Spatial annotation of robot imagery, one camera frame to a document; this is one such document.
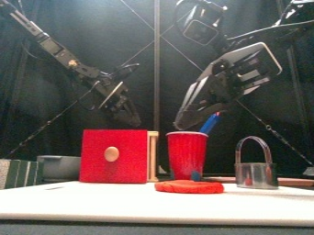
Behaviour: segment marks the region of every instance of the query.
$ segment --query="blue pen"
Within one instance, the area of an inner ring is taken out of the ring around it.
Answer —
[[[214,128],[215,124],[219,121],[219,112],[217,112],[205,122],[205,124],[202,125],[202,129],[201,129],[201,133],[209,135],[209,133],[211,132],[211,129]]]

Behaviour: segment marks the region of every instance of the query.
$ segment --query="metal rod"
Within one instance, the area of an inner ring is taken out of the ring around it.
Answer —
[[[155,92],[154,92],[154,130],[159,131],[159,103],[161,103],[161,2],[155,0]]]

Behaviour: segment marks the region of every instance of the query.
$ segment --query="white table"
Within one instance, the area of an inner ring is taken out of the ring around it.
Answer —
[[[67,182],[0,191],[0,219],[223,226],[314,227],[314,191],[245,189],[162,193],[145,185]]]

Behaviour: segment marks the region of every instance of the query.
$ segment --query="metal padlock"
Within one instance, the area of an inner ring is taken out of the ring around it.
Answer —
[[[246,140],[256,140],[264,150],[265,162],[241,163],[241,150]],[[238,187],[278,189],[277,165],[273,163],[270,148],[266,142],[256,137],[243,138],[235,148],[235,182]]]

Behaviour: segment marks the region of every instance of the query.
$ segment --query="red cup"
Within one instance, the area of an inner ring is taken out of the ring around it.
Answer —
[[[169,155],[174,180],[202,180],[206,142],[209,136],[194,131],[167,134]]]

